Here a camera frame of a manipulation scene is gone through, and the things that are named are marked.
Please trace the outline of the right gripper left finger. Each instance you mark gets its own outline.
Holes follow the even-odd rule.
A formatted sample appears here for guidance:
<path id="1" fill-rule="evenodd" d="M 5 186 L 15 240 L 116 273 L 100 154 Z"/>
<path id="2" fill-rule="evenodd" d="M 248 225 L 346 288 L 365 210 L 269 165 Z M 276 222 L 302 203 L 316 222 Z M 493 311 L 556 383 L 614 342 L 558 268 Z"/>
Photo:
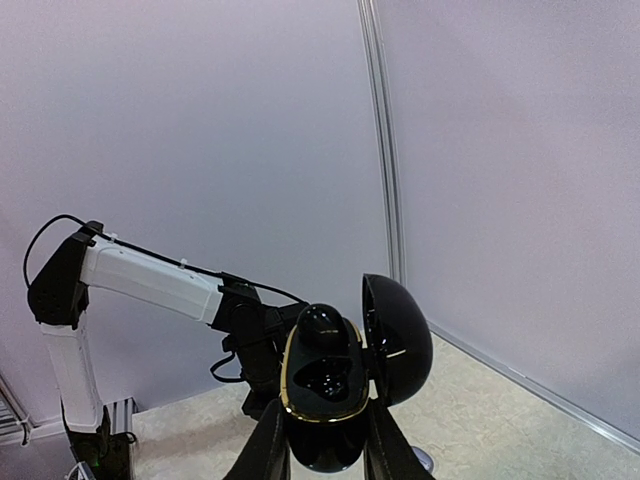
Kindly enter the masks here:
<path id="1" fill-rule="evenodd" d="M 290 452 L 284 420 L 281 401 L 272 400 L 227 473 L 227 480 L 290 478 Z"/>

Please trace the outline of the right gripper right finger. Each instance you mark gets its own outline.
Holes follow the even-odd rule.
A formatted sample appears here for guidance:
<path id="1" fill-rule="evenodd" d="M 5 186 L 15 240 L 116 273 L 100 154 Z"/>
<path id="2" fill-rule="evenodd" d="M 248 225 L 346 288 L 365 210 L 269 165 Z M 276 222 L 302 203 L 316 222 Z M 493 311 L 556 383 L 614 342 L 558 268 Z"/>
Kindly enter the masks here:
<path id="1" fill-rule="evenodd" d="M 364 478 L 368 480 L 432 480 L 379 400 L 367 406 L 368 434 L 364 447 Z"/>

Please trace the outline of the purple earbud charging case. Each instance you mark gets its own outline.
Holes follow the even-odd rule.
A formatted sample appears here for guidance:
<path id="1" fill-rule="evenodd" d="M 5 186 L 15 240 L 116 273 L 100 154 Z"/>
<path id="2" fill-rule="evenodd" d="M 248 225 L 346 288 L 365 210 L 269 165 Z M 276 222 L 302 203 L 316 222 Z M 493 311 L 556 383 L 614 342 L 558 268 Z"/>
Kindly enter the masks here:
<path id="1" fill-rule="evenodd" d="M 432 474 L 435 467 L 433 458 L 426 451 L 417 446 L 412 446 L 411 449 L 423 468 Z"/>

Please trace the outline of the black earbud charging case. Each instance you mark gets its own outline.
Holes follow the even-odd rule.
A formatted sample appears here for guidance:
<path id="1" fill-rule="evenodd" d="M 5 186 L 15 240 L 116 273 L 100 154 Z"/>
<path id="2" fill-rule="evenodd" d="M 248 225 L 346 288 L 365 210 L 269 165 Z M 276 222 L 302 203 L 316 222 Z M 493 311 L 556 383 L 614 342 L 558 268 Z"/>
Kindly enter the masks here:
<path id="1" fill-rule="evenodd" d="M 426 383 L 433 363 L 427 320 L 410 292 L 378 274 L 362 278 L 363 325 L 344 320 L 349 353 L 306 354 L 296 325 L 284 353 L 280 399 L 296 460 L 311 471 L 334 474 L 364 461 L 367 406 L 386 408 L 410 399 Z"/>

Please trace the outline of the black earbud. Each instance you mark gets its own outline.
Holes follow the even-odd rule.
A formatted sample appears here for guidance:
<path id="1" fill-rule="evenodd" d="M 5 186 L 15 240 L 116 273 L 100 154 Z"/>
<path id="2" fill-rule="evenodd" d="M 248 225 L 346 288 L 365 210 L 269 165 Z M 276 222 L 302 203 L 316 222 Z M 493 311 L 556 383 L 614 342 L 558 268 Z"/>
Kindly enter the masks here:
<path id="1" fill-rule="evenodd" d="M 338 310 L 328 304 L 306 306 L 298 316 L 296 335 L 306 354 L 343 357 L 349 353 L 346 322 Z"/>

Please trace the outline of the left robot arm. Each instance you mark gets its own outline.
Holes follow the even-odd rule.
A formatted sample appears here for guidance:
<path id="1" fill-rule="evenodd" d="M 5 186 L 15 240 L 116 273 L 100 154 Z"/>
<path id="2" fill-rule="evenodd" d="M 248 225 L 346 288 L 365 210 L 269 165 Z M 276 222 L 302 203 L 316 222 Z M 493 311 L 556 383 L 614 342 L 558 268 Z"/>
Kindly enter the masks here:
<path id="1" fill-rule="evenodd" d="M 259 395 L 274 395 L 303 306 L 296 296 L 267 305 L 259 283 L 146 250 L 95 221 L 79 222 L 24 280 L 63 419 L 78 433 L 102 429 L 113 400 L 154 408 L 214 389 L 228 361 Z"/>

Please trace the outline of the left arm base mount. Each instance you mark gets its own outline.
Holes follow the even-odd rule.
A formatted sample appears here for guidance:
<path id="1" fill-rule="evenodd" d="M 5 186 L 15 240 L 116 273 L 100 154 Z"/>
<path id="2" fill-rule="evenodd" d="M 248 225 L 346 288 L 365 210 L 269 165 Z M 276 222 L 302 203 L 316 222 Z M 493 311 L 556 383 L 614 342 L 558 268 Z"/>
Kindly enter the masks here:
<path id="1" fill-rule="evenodd" d="M 132 431 L 133 415 L 138 412 L 130 397 L 103 407 L 101 423 L 92 433 L 72 430 L 61 404 L 63 425 L 70 450 L 77 462 L 86 462 L 96 479 L 133 479 L 133 445 L 137 437 Z"/>

